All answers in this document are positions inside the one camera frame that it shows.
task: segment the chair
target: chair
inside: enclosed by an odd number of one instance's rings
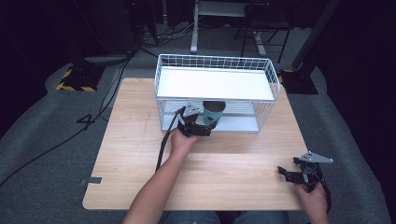
[[[271,31],[274,33],[263,45],[282,46],[279,58],[277,60],[277,62],[280,63],[291,30],[288,17],[286,16],[283,10],[281,2],[282,0],[265,0],[265,1],[252,0],[249,5],[245,6],[244,22],[242,26],[239,27],[238,32],[234,37],[234,39],[236,39],[237,36],[239,35],[241,28],[245,26],[244,42],[242,44],[241,57],[244,56],[248,31],[251,32]],[[273,39],[273,37],[277,34],[278,31],[286,31],[286,36],[283,41],[283,44],[269,43]]]

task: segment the yellow and black hazard tape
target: yellow and black hazard tape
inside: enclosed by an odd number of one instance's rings
[[[90,78],[85,81],[75,75],[73,66],[70,66],[64,73],[61,82],[56,87],[56,90],[64,91],[97,91],[97,84],[102,76],[103,70],[97,70],[90,73]]]

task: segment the person's left forearm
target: person's left forearm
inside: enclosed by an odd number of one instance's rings
[[[123,223],[158,223],[184,158],[170,157],[137,193]]]

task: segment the gray carpet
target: gray carpet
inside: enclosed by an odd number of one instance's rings
[[[199,36],[197,54],[238,56],[242,37],[233,40],[235,32],[228,27],[205,29]],[[274,63],[276,70],[290,68],[309,32],[291,32],[282,62]],[[154,54],[190,54],[190,43],[188,35],[148,50]],[[275,62],[279,48],[266,50]],[[245,56],[260,57],[254,46],[247,47]],[[156,64],[156,58],[140,50],[123,77],[154,77]],[[83,128],[84,124],[76,123],[78,119],[87,114],[96,116],[102,101],[110,99],[106,94],[120,66],[106,68],[98,92],[56,91],[67,68],[68,64],[49,77],[48,95],[27,110],[0,140],[0,181]],[[381,188],[327,96],[326,80],[318,69],[312,78],[319,95],[288,96],[308,149],[334,159],[334,164],[322,165],[332,192],[331,223],[390,223]],[[104,117],[110,113],[111,105]],[[85,188],[78,184],[91,175],[106,125],[106,121],[97,119],[87,131],[10,178],[0,188],[0,223],[121,223],[126,211],[85,210]],[[291,223],[307,221],[304,212],[290,212]]]

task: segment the white wire rack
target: white wire rack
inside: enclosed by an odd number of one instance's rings
[[[154,88],[163,131],[175,111],[187,103],[202,114],[204,100],[217,100],[224,101],[226,108],[213,132],[255,133],[280,87],[269,59],[161,54]],[[202,116],[197,123],[203,124]]]

